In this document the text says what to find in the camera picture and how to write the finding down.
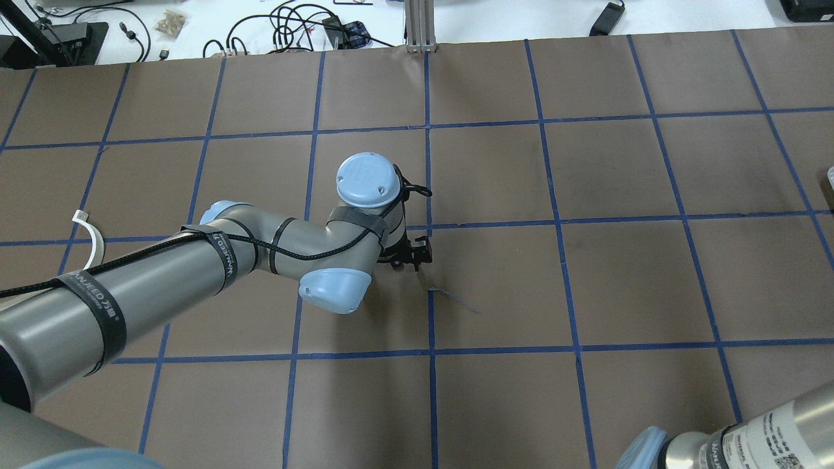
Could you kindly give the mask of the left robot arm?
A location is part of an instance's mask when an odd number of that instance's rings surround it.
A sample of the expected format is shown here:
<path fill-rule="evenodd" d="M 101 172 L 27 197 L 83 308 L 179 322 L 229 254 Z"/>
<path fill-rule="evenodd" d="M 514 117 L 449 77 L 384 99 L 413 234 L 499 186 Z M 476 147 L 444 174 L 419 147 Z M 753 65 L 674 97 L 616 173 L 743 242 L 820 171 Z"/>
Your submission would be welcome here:
<path fill-rule="evenodd" d="M 33 415 L 36 404 L 122 356 L 128 345 L 256 270 L 296 280 L 303 301 L 348 315 L 375 267 L 432 261 L 411 240 L 405 204 L 432 191 L 376 152 L 336 172 L 339 204 L 324 225 L 220 200 L 199 223 L 99 265 L 2 291 L 2 467 L 158 468 Z"/>

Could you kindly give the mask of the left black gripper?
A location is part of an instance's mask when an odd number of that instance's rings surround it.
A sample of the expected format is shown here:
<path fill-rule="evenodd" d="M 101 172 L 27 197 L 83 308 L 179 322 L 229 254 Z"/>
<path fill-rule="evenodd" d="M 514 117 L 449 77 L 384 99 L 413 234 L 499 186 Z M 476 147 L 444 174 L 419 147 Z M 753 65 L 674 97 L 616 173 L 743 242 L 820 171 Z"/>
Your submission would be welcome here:
<path fill-rule="evenodd" d="M 379 238 L 381 252 L 377 264 L 389 264 L 393 268 L 411 265 L 419 271 L 421 265 L 434 261 L 430 238 L 418 236 L 409 240 L 403 202 L 391 202 L 381 208 L 375 222 L 375 234 Z"/>

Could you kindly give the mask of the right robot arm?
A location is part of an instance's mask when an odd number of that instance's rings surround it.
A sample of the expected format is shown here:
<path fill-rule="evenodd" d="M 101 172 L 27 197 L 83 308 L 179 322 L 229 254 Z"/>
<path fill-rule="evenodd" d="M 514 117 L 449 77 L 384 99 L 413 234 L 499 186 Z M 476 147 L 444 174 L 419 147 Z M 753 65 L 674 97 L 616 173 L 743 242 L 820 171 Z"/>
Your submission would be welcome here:
<path fill-rule="evenodd" d="M 742 424 L 670 437 L 649 427 L 616 468 L 831 468 L 831 381 Z"/>

